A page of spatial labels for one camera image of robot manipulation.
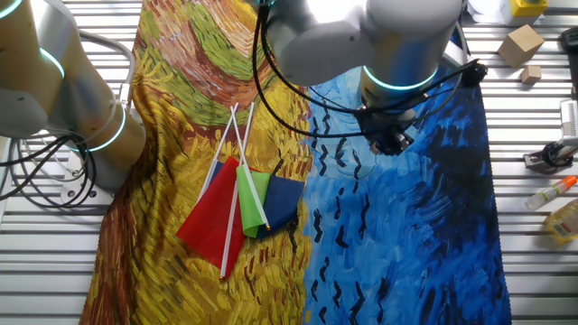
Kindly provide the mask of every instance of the red flag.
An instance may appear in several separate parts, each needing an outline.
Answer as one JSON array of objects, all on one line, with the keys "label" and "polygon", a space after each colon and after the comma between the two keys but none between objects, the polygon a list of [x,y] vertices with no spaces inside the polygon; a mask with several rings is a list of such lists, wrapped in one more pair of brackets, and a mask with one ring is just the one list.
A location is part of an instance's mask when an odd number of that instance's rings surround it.
[{"label": "red flag", "polygon": [[[229,157],[177,232],[178,238],[184,240],[202,258],[218,268],[221,268],[227,237],[228,216],[237,180],[237,167],[238,161]],[[229,276],[233,270],[243,240],[245,235],[237,201],[225,276]]]}]

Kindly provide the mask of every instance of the orange cap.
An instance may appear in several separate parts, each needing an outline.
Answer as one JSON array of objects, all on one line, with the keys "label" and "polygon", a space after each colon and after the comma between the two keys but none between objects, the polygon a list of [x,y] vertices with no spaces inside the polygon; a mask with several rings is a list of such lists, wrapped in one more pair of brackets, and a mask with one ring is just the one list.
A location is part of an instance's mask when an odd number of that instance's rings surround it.
[{"label": "orange cap", "polygon": [[573,187],[576,184],[576,182],[578,182],[578,179],[576,179],[576,176],[568,176],[565,179],[563,179],[562,181],[566,185],[566,188],[570,189],[571,187]]}]

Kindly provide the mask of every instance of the flag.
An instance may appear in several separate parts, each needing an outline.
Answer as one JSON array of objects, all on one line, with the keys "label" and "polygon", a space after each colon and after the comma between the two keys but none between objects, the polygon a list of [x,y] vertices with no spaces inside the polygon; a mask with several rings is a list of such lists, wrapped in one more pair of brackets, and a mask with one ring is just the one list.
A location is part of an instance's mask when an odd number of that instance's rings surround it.
[{"label": "flag", "polygon": [[297,205],[304,188],[305,183],[302,181],[293,181],[271,175],[263,206],[271,230],[267,230],[265,225],[260,226],[257,238],[274,234],[295,218]]},{"label": "flag", "polygon": [[238,200],[241,205],[241,220],[243,220],[243,233],[247,237],[255,238],[259,226],[265,224],[259,213],[265,202],[269,178],[271,175],[265,172],[251,172],[251,179],[255,184],[258,200],[253,198],[249,186],[249,179],[243,166],[237,167]]},{"label": "flag", "polygon": [[[221,268],[227,237],[233,190],[237,181],[237,167],[238,161],[232,157],[216,167],[212,183],[177,232],[178,238],[187,243],[202,258],[219,268]],[[241,210],[237,202],[226,276],[229,276],[233,270],[244,240]]]}]

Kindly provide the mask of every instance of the glue stick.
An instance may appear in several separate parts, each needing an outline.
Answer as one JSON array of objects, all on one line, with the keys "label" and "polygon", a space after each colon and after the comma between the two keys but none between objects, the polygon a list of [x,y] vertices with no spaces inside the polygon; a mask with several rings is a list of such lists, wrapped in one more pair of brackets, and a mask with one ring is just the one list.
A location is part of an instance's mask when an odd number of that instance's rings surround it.
[{"label": "glue stick", "polygon": [[568,176],[556,184],[539,191],[526,200],[527,208],[535,210],[542,207],[547,202],[555,199],[558,195],[570,190],[576,182],[578,182],[578,180],[575,176]]}]

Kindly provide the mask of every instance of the yellow painted fabric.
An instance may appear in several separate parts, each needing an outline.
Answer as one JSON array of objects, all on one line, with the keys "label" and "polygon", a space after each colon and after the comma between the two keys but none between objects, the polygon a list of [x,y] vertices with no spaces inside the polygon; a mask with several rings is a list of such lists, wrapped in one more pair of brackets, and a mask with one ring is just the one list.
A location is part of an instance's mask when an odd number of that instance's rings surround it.
[{"label": "yellow painted fabric", "polygon": [[[241,0],[145,0],[135,43],[135,105],[147,144],[101,228],[95,273],[81,324],[297,324],[306,290],[311,239],[298,227],[247,239],[230,278],[196,256],[175,233],[197,200],[208,167],[239,102],[245,125],[256,114],[249,165],[305,181],[312,157],[257,98],[251,73],[255,15]],[[259,52],[266,95],[279,115],[309,129],[308,108],[271,78]],[[220,160],[238,158],[233,133]],[[293,251],[292,241],[296,243]]]}]

